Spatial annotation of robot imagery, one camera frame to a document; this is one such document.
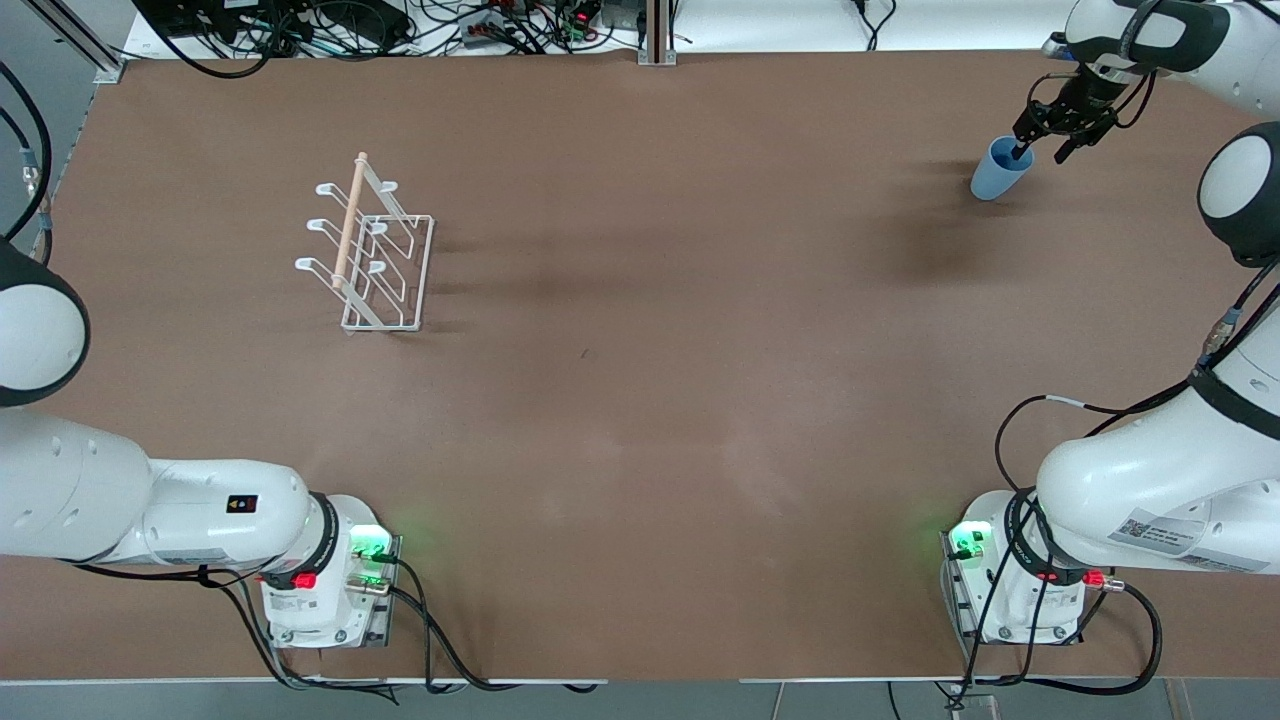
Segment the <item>white rack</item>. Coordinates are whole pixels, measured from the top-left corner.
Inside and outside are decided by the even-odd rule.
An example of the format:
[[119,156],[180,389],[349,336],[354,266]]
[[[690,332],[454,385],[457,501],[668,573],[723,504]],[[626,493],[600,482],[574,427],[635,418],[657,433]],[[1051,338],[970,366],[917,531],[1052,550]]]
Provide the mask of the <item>white rack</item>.
[[[385,213],[374,215],[360,210],[361,190],[366,183]],[[342,227],[326,218],[315,218],[307,220],[307,229],[328,237],[338,249],[338,255],[333,269],[315,258],[298,258],[293,266],[317,277],[343,301],[339,324],[347,334],[422,328],[426,266],[431,256],[435,218],[407,215],[392,195],[398,187],[394,182],[379,179],[364,152],[356,158],[349,192],[343,192],[332,182],[316,186],[316,195],[333,197],[343,208]],[[410,278],[417,277],[416,284],[406,278],[406,272]]]

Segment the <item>qr code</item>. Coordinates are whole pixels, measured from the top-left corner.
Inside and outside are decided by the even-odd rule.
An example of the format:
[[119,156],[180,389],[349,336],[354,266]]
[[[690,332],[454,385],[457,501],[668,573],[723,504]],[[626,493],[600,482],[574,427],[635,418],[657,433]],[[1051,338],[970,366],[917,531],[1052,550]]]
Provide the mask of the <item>qr code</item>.
[[1148,525],[1147,523],[1139,523],[1132,518],[1129,520],[1125,520],[1124,525],[1120,525],[1121,533],[1135,538],[1146,537],[1147,530],[1149,529],[1151,525]]

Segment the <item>brown tabletop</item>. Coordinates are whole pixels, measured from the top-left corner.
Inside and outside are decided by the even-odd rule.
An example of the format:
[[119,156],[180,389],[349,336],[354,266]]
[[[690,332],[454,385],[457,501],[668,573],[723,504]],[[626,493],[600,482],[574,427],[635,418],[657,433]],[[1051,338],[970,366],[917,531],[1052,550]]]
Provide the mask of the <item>brown tabletop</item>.
[[[1172,382],[1249,277],[1201,224],[1253,120],[1147,115],[995,204],[966,191],[1030,54],[136,63],[99,90],[52,266],[90,360],[47,413],[156,457],[253,457],[365,498],[475,669],[503,678],[955,676],[938,530],[1001,487],[1028,395]],[[293,259],[367,151],[439,219],[428,327],[344,337]],[[1094,418],[1028,411],[1009,462]],[[1275,578],[1124,573],[1167,675],[1280,676]],[[218,593],[0,564],[0,676],[262,675]],[[1043,674],[1124,675],[1110,603]],[[301,659],[421,674],[390,650]],[[991,653],[986,671],[1012,667]]]

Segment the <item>black square sticker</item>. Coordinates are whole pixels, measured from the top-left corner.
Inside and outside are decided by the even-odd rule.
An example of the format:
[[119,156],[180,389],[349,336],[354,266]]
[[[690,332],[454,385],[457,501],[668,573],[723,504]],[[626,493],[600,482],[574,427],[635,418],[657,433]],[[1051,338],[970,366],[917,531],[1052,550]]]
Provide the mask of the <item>black square sticker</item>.
[[227,496],[227,512],[256,512],[256,495],[229,495]]

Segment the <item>blue cup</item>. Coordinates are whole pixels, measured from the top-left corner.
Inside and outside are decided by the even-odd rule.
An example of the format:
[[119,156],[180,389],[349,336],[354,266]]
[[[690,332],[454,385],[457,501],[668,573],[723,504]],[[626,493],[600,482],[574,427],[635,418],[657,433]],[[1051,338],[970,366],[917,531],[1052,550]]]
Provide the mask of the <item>blue cup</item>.
[[1005,193],[1018,178],[1030,169],[1036,161],[1036,152],[1028,147],[1021,158],[1014,159],[1014,147],[1018,140],[1011,135],[1004,135],[991,141],[987,154],[978,163],[978,169],[969,182],[969,191],[978,200],[995,200]]

